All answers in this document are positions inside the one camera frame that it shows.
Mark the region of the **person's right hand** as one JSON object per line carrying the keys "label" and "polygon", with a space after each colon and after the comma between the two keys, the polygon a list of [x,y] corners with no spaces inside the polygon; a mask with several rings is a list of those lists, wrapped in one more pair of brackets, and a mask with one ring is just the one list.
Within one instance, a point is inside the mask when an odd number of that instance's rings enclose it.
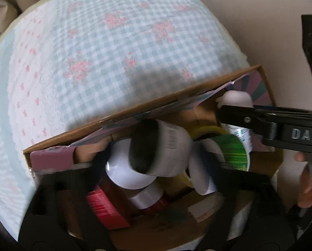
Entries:
{"label": "person's right hand", "polygon": [[308,164],[303,169],[299,179],[297,205],[302,209],[308,209],[312,206],[312,179]]}

